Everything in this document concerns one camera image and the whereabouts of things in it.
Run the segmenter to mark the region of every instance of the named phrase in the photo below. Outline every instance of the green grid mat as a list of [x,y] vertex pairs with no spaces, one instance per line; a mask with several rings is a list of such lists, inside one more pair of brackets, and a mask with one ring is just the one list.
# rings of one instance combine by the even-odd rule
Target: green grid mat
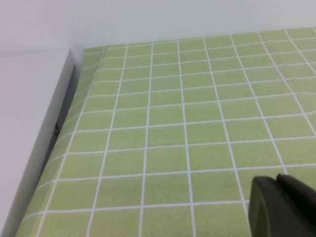
[[316,30],[86,49],[21,237],[249,236],[255,175],[316,188]]

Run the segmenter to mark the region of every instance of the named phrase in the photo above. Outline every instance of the black object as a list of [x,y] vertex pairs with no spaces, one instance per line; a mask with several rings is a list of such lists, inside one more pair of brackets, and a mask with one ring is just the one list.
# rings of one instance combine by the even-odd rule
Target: black object
[[316,191],[290,175],[254,177],[248,217],[253,237],[315,237]]

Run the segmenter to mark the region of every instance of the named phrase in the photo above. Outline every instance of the white table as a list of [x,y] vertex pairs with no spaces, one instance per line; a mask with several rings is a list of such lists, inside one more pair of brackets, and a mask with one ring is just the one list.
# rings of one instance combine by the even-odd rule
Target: white table
[[68,49],[0,58],[0,234],[32,197],[74,68]]

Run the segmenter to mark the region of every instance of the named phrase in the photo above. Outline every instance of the white surface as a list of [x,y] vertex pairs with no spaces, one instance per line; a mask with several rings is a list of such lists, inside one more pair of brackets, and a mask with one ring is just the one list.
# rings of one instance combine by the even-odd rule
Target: white surface
[[83,48],[316,26],[315,0],[2,0],[0,50]]
[[14,235],[35,189],[74,66],[68,49],[0,58],[0,234]]

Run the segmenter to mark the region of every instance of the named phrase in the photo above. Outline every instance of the white wall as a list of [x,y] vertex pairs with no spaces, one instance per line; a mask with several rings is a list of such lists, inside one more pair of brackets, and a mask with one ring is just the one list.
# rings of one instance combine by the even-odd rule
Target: white wall
[[82,49],[316,26],[315,0],[1,0],[0,50]]

